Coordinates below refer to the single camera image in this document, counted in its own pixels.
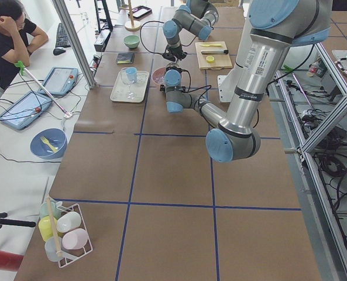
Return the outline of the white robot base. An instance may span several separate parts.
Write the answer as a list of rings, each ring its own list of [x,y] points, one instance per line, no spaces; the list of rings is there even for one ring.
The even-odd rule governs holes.
[[[234,84],[230,76],[218,76],[218,92],[220,102],[231,102],[234,95]]]

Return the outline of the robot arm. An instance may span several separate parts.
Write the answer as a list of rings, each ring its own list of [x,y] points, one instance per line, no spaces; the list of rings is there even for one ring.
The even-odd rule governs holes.
[[[260,148],[252,120],[269,82],[290,48],[324,41],[330,30],[331,1],[252,1],[237,61],[225,79],[232,94],[226,111],[181,86],[177,67],[164,76],[168,112],[196,110],[210,125],[205,145],[217,162],[246,159]]]
[[[163,58],[170,61],[184,59],[187,53],[182,50],[179,36],[181,30],[185,29],[200,40],[206,41],[218,19],[216,7],[208,1],[187,1],[185,5],[181,5],[173,18],[163,25],[163,34],[167,41]]]

